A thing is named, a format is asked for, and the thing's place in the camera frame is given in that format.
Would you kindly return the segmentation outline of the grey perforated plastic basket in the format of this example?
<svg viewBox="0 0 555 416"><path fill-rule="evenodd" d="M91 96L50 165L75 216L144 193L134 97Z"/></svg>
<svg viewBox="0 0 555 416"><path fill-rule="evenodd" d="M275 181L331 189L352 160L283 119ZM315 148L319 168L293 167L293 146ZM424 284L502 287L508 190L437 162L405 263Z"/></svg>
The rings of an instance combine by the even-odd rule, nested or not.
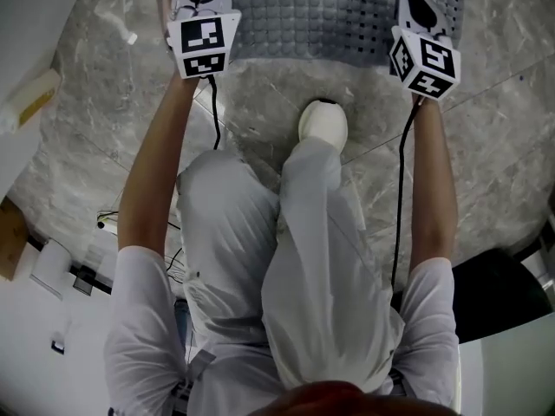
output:
<svg viewBox="0 0 555 416"><path fill-rule="evenodd" d="M464 0L431 0L454 42ZM395 0L232 0L242 17L231 58L330 60L358 68L386 66Z"/></svg>

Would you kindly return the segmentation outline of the person's white shirt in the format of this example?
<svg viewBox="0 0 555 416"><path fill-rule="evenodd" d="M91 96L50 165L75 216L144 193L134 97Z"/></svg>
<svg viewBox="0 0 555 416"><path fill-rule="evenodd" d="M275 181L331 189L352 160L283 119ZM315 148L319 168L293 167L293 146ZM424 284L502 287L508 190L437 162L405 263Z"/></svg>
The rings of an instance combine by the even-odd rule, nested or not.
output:
<svg viewBox="0 0 555 416"><path fill-rule="evenodd" d="M186 363L164 265L151 250L120 252L112 306L104 361L115 416L247 416L284 395L268 348L212 342ZM410 348L402 322L392 374L376 393L451 405L459 343Z"/></svg>

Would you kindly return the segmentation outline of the yellow cardboard box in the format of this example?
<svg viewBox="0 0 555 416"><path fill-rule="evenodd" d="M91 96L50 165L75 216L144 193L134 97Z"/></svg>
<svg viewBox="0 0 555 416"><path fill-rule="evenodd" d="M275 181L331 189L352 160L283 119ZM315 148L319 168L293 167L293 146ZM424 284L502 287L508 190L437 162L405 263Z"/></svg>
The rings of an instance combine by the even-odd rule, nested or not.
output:
<svg viewBox="0 0 555 416"><path fill-rule="evenodd" d="M56 95L60 82L61 76L51 68L14 93L3 111L11 129L24 125L46 105Z"/></svg>

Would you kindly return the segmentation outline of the brown cardboard box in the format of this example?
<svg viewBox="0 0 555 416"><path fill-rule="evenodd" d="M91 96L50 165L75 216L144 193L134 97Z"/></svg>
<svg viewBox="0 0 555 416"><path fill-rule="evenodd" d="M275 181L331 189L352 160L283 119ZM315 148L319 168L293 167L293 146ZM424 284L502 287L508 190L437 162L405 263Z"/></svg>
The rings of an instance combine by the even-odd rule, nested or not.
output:
<svg viewBox="0 0 555 416"><path fill-rule="evenodd" d="M21 210L7 197L0 204L0 277L12 281L28 242L29 230Z"/></svg>

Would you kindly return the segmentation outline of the person's light grey trousers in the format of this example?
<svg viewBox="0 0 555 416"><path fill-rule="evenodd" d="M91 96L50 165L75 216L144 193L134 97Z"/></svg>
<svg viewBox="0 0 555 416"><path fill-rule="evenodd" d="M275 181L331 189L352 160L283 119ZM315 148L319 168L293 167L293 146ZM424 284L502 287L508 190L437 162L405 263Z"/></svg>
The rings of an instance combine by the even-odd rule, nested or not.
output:
<svg viewBox="0 0 555 416"><path fill-rule="evenodd" d="M344 380L371 393L403 329L364 259L339 152L302 140L279 192L238 156L210 151L179 177L178 210L199 337L266 345L285 387Z"/></svg>

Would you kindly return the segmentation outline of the person's white shoe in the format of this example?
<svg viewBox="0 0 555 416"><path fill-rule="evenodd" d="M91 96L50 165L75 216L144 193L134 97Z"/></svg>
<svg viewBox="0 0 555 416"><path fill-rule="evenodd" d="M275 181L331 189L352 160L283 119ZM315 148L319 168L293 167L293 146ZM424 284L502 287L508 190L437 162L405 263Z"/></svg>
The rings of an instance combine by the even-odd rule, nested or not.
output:
<svg viewBox="0 0 555 416"><path fill-rule="evenodd" d="M348 122L343 108L334 101L312 101L298 122L300 141L316 138L332 145L341 153L348 138Z"/></svg>

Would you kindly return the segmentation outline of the person's right forearm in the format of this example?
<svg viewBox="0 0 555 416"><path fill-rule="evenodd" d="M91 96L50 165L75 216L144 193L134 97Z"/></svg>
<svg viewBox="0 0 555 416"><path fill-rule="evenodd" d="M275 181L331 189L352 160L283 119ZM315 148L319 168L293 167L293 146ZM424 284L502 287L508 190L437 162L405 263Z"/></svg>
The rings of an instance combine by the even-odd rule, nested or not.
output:
<svg viewBox="0 0 555 416"><path fill-rule="evenodd" d="M413 96L414 182L410 270L437 257L449 259L458 204L447 138L437 101Z"/></svg>

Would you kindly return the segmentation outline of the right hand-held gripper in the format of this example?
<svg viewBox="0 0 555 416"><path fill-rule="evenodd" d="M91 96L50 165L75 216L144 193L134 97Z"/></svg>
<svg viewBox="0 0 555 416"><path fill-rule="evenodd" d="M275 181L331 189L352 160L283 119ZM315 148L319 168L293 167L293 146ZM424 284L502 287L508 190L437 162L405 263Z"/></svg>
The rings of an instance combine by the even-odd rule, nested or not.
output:
<svg viewBox="0 0 555 416"><path fill-rule="evenodd" d="M389 59L403 88L442 101L460 84L460 52L432 0L395 0L391 33Z"/></svg>

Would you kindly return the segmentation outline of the person's left forearm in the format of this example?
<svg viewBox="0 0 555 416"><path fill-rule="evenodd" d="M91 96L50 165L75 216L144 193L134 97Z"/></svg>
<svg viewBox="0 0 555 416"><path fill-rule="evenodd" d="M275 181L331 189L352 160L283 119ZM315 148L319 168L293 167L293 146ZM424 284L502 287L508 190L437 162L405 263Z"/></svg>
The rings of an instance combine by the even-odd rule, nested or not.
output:
<svg viewBox="0 0 555 416"><path fill-rule="evenodd" d="M167 222L197 78L174 74L147 129L122 191L118 246L165 254Z"/></svg>

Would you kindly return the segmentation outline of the black mesh holder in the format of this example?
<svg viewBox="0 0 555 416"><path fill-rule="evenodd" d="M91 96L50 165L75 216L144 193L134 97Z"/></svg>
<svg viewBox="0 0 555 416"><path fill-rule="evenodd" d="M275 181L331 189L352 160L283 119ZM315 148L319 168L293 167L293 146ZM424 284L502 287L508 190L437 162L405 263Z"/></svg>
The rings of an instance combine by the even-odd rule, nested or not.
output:
<svg viewBox="0 0 555 416"><path fill-rule="evenodd" d="M87 266L81 266L80 268L72 266L70 273L75 276L73 288L83 295L91 296L92 289L95 286L96 272Z"/></svg>

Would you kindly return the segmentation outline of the white power strip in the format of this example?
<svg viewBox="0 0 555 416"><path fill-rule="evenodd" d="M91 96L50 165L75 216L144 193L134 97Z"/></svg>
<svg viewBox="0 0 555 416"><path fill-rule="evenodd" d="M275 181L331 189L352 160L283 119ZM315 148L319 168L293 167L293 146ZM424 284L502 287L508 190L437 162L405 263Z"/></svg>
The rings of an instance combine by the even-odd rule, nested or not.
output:
<svg viewBox="0 0 555 416"><path fill-rule="evenodd" d="M96 224L99 230L106 231L114 236L118 235L118 212L100 212L96 217Z"/></svg>

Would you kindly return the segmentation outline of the grey marble floor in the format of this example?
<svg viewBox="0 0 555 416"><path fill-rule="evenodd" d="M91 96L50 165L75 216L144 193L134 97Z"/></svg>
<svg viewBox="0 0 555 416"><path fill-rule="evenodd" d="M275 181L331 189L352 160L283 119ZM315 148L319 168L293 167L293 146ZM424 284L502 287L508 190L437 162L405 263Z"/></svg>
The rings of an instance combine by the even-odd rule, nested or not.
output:
<svg viewBox="0 0 555 416"><path fill-rule="evenodd" d="M465 0L462 79L442 105L460 222L454 261L518 249L540 229L555 185L555 0ZM155 0L77 0L55 44L62 85L42 112L38 149L8 190L31 229L96 264L98 211L118 207L125 179L171 75ZM384 68L337 62L233 63L212 93L200 84L181 165L223 144L275 185L295 145L297 117L326 97L343 105L342 161L362 201L375 260L408 267L395 247L398 146L410 101Z"/></svg>

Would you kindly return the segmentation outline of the black round seat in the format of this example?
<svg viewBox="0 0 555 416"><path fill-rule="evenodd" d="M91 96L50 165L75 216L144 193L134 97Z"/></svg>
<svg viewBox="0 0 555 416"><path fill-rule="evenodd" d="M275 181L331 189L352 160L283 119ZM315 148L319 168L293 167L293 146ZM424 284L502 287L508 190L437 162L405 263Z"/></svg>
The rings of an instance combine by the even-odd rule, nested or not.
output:
<svg viewBox="0 0 555 416"><path fill-rule="evenodd" d="M498 249L456 267L445 257L418 263L392 305L405 323L402 343L413 349L453 348L553 311L534 275Z"/></svg>

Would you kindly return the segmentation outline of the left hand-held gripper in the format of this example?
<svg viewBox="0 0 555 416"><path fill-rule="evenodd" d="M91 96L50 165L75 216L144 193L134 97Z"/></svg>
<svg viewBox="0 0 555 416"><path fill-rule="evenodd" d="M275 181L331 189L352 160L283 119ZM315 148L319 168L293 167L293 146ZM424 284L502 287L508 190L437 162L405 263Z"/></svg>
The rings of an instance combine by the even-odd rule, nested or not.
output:
<svg viewBox="0 0 555 416"><path fill-rule="evenodd" d="M166 42L180 77L224 72L240 20L232 0L171 0Z"/></svg>

